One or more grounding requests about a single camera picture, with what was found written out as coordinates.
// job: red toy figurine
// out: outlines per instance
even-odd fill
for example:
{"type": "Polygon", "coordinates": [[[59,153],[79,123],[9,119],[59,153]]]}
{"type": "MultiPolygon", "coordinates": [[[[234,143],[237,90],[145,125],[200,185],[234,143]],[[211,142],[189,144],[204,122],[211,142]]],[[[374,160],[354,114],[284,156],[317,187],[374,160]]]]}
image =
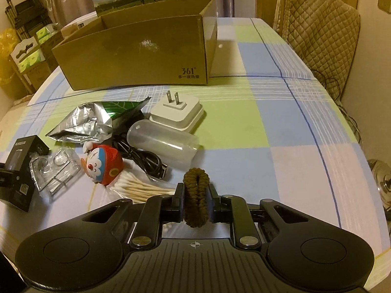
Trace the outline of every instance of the red toy figurine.
{"type": "Polygon", "coordinates": [[[81,159],[81,165],[95,183],[107,186],[124,169],[122,157],[113,147],[85,142],[83,152],[87,157],[81,159]]]}

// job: power outlet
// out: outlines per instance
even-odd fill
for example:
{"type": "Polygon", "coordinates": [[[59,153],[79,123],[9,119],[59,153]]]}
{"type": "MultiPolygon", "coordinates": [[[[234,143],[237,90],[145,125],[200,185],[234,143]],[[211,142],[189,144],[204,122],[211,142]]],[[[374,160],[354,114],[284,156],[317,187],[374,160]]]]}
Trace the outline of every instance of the power outlet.
{"type": "Polygon", "coordinates": [[[378,0],[377,6],[379,9],[391,13],[391,0],[378,0]]]}

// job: tablecloth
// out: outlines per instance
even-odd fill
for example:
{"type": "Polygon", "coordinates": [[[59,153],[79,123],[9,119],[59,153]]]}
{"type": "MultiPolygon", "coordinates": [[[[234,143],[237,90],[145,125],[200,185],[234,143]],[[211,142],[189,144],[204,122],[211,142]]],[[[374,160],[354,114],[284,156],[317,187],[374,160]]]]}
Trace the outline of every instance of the tablecloth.
{"type": "MultiPolygon", "coordinates": [[[[78,104],[100,100],[151,101],[168,90],[197,96],[206,112],[195,131],[201,148],[192,166],[209,174],[218,193],[249,203],[271,198],[349,230],[372,247],[371,288],[391,269],[390,238],[365,156],[327,92],[292,49],[260,19],[218,19],[218,43],[208,86],[141,86],[72,91],[58,67],[15,126],[1,135],[4,162],[19,137],[44,135],[78,104]]],[[[181,182],[184,171],[167,179],[181,182]]],[[[11,259],[32,233],[110,202],[101,185],[82,176],[52,204],[34,194],[28,214],[0,203],[0,248],[11,259]]],[[[227,235],[225,225],[191,230],[171,226],[167,237],[227,235]]]]}

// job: checkered tablecloth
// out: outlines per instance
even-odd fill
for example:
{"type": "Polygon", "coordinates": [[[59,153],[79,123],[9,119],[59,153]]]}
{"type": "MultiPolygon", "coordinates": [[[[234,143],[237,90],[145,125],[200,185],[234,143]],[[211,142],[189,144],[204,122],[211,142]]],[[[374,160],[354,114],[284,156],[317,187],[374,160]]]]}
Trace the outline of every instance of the checkered tablecloth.
{"type": "MultiPolygon", "coordinates": [[[[218,20],[218,47],[208,86],[141,86],[72,91],[58,67],[13,129],[1,136],[5,161],[19,137],[44,135],[78,104],[152,100],[167,90],[197,96],[206,117],[195,132],[202,148],[193,166],[209,174],[218,193],[249,203],[271,198],[349,230],[372,247],[376,260],[367,288],[391,269],[390,238],[375,182],[359,145],[331,98],[292,49],[262,20],[218,20]]],[[[180,182],[172,170],[169,181],[180,182]]],[[[110,202],[86,175],[53,204],[34,196],[28,214],[0,203],[1,250],[13,258],[32,233],[110,202]]],[[[192,230],[171,226],[167,237],[227,236],[225,225],[192,230]]]]}

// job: toy face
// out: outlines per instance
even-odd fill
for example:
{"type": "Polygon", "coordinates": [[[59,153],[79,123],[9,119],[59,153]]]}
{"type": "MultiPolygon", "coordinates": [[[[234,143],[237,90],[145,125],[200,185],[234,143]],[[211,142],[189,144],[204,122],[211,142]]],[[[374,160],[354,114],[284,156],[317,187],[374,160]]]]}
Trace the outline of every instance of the toy face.
{"type": "Polygon", "coordinates": [[[101,182],[103,179],[104,166],[104,150],[100,147],[93,149],[86,158],[86,173],[95,182],[101,182]]]}

